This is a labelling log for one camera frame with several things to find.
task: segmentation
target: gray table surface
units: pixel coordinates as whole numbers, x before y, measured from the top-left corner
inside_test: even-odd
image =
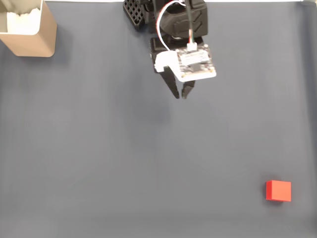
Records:
[[[122,3],[49,3],[50,59],[0,44],[1,238],[317,236],[316,6],[208,6],[218,76],[187,100]]]

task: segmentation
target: red block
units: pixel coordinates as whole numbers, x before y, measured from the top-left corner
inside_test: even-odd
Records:
[[[291,182],[276,180],[267,181],[266,199],[271,201],[290,202]]]

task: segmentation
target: white cable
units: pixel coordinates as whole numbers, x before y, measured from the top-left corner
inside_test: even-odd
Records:
[[[162,44],[165,46],[165,48],[170,51],[169,47],[165,44],[163,38],[162,38],[162,35],[160,33],[160,28],[159,28],[159,23],[160,23],[160,20],[162,19],[162,16],[164,14],[164,12],[166,11],[166,9],[171,6],[172,4],[174,3],[178,3],[178,4],[181,4],[182,6],[186,6],[183,2],[181,2],[180,0],[173,0],[173,1],[170,1],[169,3],[167,3],[163,8],[162,10],[160,11],[159,15],[158,15],[158,20],[157,20],[157,32],[158,32],[158,37],[159,37],[159,40],[162,42]]]

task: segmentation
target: circuit board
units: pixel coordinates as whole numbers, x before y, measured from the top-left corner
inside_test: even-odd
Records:
[[[198,46],[196,51],[189,51],[187,48],[177,49],[177,57],[181,71],[181,77],[197,74],[215,74],[215,67],[211,60],[211,53],[208,45]]]

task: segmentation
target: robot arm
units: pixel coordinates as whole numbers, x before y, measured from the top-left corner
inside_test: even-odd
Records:
[[[125,0],[123,8],[137,31],[147,24],[151,33],[151,57],[171,92],[179,98],[175,78],[183,82],[186,98],[198,79],[215,77],[208,45],[207,5],[204,0]]]

